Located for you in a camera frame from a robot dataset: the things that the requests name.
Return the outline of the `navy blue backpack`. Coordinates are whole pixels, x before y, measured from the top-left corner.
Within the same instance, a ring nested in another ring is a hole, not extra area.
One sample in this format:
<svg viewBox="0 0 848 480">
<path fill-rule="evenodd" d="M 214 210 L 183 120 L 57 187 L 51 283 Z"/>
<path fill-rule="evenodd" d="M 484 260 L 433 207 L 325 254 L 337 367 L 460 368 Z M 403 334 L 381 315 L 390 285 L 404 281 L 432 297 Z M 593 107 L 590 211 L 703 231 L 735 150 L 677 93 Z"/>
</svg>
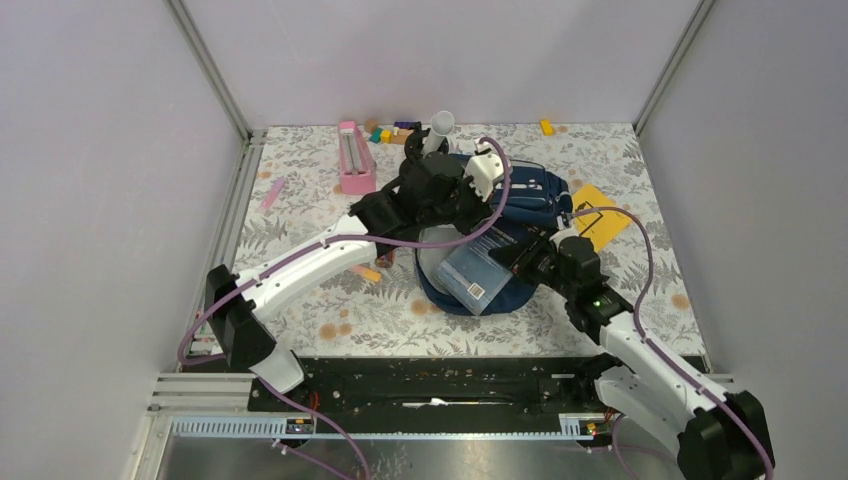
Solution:
<svg viewBox="0 0 848 480">
<path fill-rule="evenodd" d="M 530 231 L 524 239 L 527 240 L 534 233 L 560 226 L 563 215 L 572 210 L 572 198 L 565 180 L 537 163 L 514 160 L 508 200 L 496 222 L 504 219 L 526 226 Z M 458 246 L 417 250 L 416 275 L 425 296 L 438 308 L 453 315 L 473 316 L 463 313 L 458 302 L 435 282 L 436 265 Z"/>
</svg>

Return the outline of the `yellow paperback book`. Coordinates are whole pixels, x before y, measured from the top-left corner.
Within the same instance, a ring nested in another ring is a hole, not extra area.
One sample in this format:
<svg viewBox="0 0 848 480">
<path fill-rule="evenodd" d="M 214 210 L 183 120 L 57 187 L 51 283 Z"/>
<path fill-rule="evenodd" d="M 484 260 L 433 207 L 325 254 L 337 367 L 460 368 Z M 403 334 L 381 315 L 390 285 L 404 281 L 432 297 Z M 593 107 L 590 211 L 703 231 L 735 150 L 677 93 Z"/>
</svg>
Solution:
<svg viewBox="0 0 848 480">
<path fill-rule="evenodd" d="M 579 235 L 591 241 L 595 252 L 600 252 L 631 223 L 629 217 L 617 211 L 600 210 L 600 207 L 615 207 L 616 204 L 593 185 L 582 186 L 572 199 L 575 213 L 595 209 L 594 213 L 574 219 Z"/>
</svg>

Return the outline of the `dark blue hardcover book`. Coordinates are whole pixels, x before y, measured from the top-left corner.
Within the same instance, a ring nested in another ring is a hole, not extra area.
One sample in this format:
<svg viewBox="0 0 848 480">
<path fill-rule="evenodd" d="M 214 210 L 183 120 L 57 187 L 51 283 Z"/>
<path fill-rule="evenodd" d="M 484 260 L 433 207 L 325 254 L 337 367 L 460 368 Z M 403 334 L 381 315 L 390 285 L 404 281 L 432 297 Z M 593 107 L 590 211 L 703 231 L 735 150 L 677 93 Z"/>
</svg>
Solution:
<svg viewBox="0 0 848 480">
<path fill-rule="evenodd" d="M 501 219 L 475 240 L 453 249 L 435 267 L 435 282 L 473 316 L 506 314 L 523 307 L 536 288 L 520 281 L 490 252 L 526 239 L 526 226 Z"/>
</svg>

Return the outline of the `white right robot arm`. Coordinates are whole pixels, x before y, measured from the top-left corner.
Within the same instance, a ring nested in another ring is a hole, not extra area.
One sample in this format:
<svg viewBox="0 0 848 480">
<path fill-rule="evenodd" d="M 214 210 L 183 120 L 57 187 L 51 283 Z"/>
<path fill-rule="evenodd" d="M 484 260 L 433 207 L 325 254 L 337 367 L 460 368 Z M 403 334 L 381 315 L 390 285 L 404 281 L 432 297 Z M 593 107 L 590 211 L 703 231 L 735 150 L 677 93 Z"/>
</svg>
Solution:
<svg viewBox="0 0 848 480">
<path fill-rule="evenodd" d="M 570 322 L 604 350 L 573 386 L 579 407 L 625 415 L 675 456 L 687 479 L 773 477 L 762 404 L 728 391 L 643 327 L 637 308 L 609 286 L 589 239 L 538 238 L 490 255 L 521 281 L 561 295 Z"/>
</svg>

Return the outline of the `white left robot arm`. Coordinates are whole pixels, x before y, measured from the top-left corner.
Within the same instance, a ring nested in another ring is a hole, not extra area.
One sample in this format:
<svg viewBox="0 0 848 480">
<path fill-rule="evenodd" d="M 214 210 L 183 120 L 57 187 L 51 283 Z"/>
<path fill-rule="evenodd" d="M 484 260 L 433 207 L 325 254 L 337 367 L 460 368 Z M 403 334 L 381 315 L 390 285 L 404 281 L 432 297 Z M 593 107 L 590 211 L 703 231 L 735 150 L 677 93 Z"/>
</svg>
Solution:
<svg viewBox="0 0 848 480">
<path fill-rule="evenodd" d="M 293 250 L 239 273 L 224 265 L 210 271 L 202 319 L 227 366 L 262 380 L 285 410 L 304 407 L 311 388 L 306 373 L 263 319 L 344 270 L 397 247 L 421 248 L 424 229 L 452 225 L 466 241 L 480 236 L 503 210 L 491 200 L 506 192 L 510 173 L 508 161 L 492 151 L 466 161 L 438 152 L 406 159 L 395 178 Z"/>
</svg>

